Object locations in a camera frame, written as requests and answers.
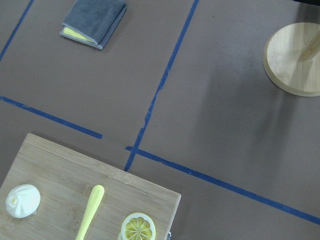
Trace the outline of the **white steamed bun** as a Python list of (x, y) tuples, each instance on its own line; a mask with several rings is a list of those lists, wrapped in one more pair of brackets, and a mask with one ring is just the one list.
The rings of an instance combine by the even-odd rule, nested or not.
[(33, 214), (39, 207), (41, 194), (31, 184), (22, 184), (13, 188), (5, 200), (7, 212), (14, 218), (22, 219)]

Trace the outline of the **yellow plastic knife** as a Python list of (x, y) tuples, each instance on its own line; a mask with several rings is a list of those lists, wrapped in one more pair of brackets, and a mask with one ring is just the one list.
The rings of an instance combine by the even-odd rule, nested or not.
[(100, 203), (102, 202), (104, 194), (105, 188), (102, 185), (98, 184), (92, 188), (78, 233), (75, 238), (76, 240), (83, 240), (85, 238), (90, 224), (99, 208)]

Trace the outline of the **lemon slice left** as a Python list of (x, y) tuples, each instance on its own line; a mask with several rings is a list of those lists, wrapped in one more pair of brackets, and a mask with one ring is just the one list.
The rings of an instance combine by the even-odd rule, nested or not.
[(141, 212), (131, 213), (121, 224), (122, 240), (155, 240), (156, 234), (154, 221)]

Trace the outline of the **bamboo cutting board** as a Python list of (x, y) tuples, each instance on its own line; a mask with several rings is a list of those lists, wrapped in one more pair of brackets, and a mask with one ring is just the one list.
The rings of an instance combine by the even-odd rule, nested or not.
[[(35, 186), (41, 200), (34, 214), (15, 218), (6, 210), (6, 198), (23, 184)], [(105, 193), (87, 240), (116, 240), (125, 218), (138, 212), (153, 220), (158, 240), (167, 238), (179, 193), (29, 133), (0, 188), (1, 239), (75, 239), (96, 185)]]

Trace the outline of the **grey yellow folded cloth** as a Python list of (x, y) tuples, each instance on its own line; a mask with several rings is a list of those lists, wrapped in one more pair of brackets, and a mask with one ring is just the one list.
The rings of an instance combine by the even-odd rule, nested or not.
[(59, 34), (102, 50), (126, 10), (124, 0), (77, 0), (64, 18)]

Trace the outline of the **wooden mug tree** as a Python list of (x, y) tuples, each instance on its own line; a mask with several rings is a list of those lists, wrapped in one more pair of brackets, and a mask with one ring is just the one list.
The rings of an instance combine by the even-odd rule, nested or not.
[(320, 95), (320, 25), (299, 22), (287, 25), (268, 40), (264, 70), (282, 90), (302, 97)]

